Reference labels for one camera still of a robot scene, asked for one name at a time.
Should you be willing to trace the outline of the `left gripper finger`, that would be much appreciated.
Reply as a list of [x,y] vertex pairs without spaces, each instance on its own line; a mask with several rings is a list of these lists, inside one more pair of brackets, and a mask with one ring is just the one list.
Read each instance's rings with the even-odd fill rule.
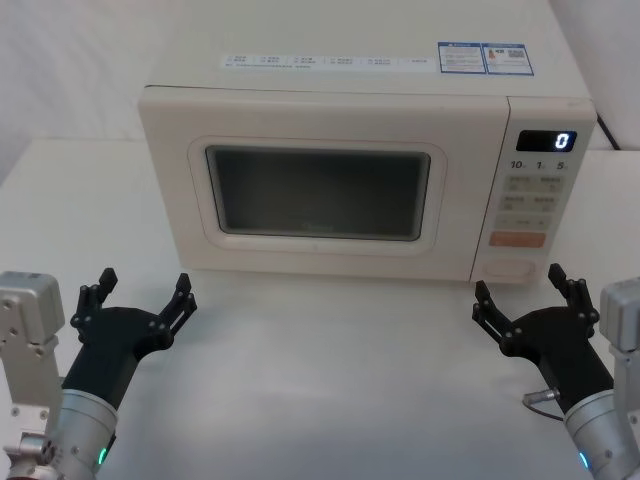
[[106,298],[113,292],[118,277],[113,268],[105,268],[98,282],[93,285],[82,285],[79,289],[76,312],[71,317],[72,327],[79,329],[87,323],[87,318],[92,318],[96,312],[102,309]]
[[156,347],[171,347],[179,330],[197,310],[190,277],[181,273],[170,301],[149,326]]

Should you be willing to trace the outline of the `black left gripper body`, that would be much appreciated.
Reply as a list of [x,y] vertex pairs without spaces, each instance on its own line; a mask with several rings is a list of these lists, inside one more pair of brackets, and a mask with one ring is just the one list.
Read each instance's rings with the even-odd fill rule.
[[150,312],[111,307],[77,326],[81,349],[62,388],[120,407],[139,362],[169,348],[168,324]]

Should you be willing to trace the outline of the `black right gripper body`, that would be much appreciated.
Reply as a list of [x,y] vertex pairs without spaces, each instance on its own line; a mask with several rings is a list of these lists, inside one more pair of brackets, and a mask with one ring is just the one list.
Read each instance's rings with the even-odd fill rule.
[[532,362],[546,385],[559,393],[566,413],[582,400],[613,388],[613,377],[590,343],[595,309],[549,307],[517,319],[502,336],[502,353]]

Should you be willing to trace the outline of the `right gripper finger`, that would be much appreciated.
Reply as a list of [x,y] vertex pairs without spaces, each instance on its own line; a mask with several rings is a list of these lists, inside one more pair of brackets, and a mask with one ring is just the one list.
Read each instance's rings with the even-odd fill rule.
[[599,321],[599,313],[593,306],[587,282],[584,278],[568,278],[559,263],[552,263],[548,270],[548,279],[565,299],[567,307],[583,323],[593,326]]
[[518,321],[511,321],[497,308],[484,281],[475,284],[475,299],[472,319],[498,344],[503,355],[521,356],[521,325]]

